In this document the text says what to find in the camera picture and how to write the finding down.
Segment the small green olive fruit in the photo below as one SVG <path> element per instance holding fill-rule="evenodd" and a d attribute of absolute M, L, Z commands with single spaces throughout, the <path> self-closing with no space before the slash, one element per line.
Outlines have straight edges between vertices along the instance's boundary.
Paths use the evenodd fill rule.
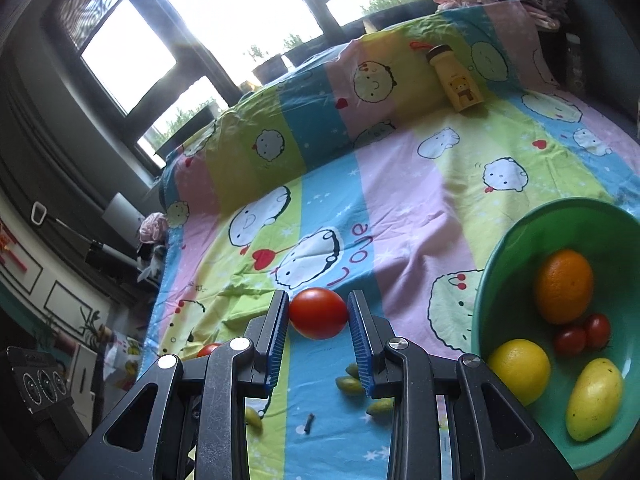
<path fill-rule="evenodd" d="M 352 378 L 359 378 L 358 366 L 356 363 L 350 363 L 349 366 L 345 368 L 345 372 Z"/>

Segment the large red tomato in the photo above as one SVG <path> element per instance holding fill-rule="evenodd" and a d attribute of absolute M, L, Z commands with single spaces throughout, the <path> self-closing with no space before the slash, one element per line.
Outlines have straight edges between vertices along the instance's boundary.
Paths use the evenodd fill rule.
<path fill-rule="evenodd" d="M 333 338 L 348 322 L 345 301 L 332 290 L 313 287 L 299 292 L 288 307 L 288 318 L 303 336 L 313 340 Z"/>

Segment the yellow lemon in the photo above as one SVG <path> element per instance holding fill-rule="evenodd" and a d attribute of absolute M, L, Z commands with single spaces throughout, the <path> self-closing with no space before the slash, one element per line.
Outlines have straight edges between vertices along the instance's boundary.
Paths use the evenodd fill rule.
<path fill-rule="evenodd" d="M 524 406 L 542 396 L 551 375 L 547 353 L 527 339 L 505 342 L 491 353 L 487 365 Z"/>

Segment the small cherry tomato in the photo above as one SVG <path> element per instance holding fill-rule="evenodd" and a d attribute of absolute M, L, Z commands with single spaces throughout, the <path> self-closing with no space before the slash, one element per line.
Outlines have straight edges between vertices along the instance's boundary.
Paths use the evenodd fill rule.
<path fill-rule="evenodd" d="M 559 358 L 579 356 L 586 348 L 587 336 L 583 328 L 570 326 L 554 335 L 553 349 Z"/>

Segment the orange fruit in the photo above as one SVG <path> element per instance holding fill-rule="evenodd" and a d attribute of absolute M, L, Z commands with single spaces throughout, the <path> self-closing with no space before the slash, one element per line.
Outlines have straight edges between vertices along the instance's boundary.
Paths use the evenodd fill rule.
<path fill-rule="evenodd" d="M 580 318 L 590 305 L 594 274 L 589 261 L 573 249 L 551 254 L 539 267 L 534 281 L 537 311 L 553 325 Z"/>

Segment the yellow mango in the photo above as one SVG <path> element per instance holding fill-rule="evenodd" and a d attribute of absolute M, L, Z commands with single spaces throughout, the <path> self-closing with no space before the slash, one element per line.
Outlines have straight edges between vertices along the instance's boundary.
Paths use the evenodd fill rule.
<path fill-rule="evenodd" d="M 623 393 L 623 376 L 611 360 L 589 362 L 568 399 L 565 426 L 570 437 L 585 442 L 608 430 L 622 405 Z"/>

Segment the small dark stem piece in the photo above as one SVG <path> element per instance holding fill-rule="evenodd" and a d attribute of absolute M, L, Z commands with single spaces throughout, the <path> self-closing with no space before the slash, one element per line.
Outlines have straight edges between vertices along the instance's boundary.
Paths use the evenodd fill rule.
<path fill-rule="evenodd" d="M 310 434 L 312 424 L 314 423 L 314 419 L 315 419 L 314 413 L 309 413 L 304 425 L 304 434 Z"/>

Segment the green plastic bowl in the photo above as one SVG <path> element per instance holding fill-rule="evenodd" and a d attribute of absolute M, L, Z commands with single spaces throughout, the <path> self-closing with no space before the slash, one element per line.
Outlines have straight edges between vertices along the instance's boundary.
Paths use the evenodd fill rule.
<path fill-rule="evenodd" d="M 554 337 L 566 325 L 547 322 L 535 301 L 535 278 L 550 255 L 571 249 L 587 259 L 594 275 L 586 310 L 610 321 L 612 335 L 601 350 L 558 356 Z M 576 470 L 617 452 L 639 421 L 639 221 L 614 205 L 591 198 L 564 198 L 544 204 L 514 223 L 490 255 L 478 285 L 472 323 L 472 350 L 488 358 L 500 344 L 527 339 L 548 354 L 551 375 L 544 394 L 528 411 Z M 622 405 L 607 430 L 586 442 L 565 426 L 568 399 L 589 362 L 611 360 L 624 381 Z"/>

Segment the colourful cartoon bed sheet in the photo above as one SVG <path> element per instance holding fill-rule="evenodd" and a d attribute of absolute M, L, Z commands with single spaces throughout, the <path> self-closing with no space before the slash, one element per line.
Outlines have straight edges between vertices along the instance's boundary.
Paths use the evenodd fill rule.
<path fill-rule="evenodd" d="M 427 51 L 448 44 L 484 102 L 458 113 Z M 639 210 L 639 148 L 560 90 L 515 2 L 416 18 L 257 91 L 167 159 L 163 281 L 142 362 L 244 333 L 272 294 L 360 289 L 436 356 L 471 347 L 477 286 L 530 210 Z"/>

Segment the pink cloth bundle left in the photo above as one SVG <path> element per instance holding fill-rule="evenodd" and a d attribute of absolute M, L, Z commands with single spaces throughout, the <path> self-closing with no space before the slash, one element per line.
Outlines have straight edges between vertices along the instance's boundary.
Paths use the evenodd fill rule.
<path fill-rule="evenodd" d="M 153 212 L 144 218 L 138 229 L 141 244 L 162 244 L 168 232 L 167 217 L 161 212 Z"/>

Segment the yellow cartoon bottle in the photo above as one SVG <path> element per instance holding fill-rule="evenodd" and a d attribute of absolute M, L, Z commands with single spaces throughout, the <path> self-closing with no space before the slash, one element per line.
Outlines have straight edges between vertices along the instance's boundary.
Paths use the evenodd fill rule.
<path fill-rule="evenodd" d="M 427 61 L 434 68 L 449 102 L 458 113 L 484 102 L 482 92 L 469 71 L 448 44 L 427 51 Z"/>

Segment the dark flower pot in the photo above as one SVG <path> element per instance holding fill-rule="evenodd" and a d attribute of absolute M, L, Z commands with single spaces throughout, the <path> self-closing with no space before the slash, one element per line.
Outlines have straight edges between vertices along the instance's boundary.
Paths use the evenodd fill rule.
<path fill-rule="evenodd" d="M 256 66 L 252 73 L 265 86 L 287 74 L 288 66 L 283 61 L 282 55 L 277 54 Z"/>

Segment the dark bottle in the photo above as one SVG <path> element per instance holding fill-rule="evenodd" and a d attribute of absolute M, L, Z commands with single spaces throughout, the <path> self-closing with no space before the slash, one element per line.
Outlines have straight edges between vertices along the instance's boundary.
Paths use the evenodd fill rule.
<path fill-rule="evenodd" d="M 582 43 L 580 38 L 568 32 L 566 34 L 566 76 L 567 89 L 575 96 L 586 94 L 586 76 L 582 62 Z"/>

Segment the grey green sofa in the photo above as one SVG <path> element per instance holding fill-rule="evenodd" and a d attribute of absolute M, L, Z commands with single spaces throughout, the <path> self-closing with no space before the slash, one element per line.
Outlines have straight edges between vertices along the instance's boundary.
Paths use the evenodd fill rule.
<path fill-rule="evenodd" d="M 606 0 L 568 0 L 570 29 L 582 43 L 587 102 L 638 136 L 639 49 Z"/>

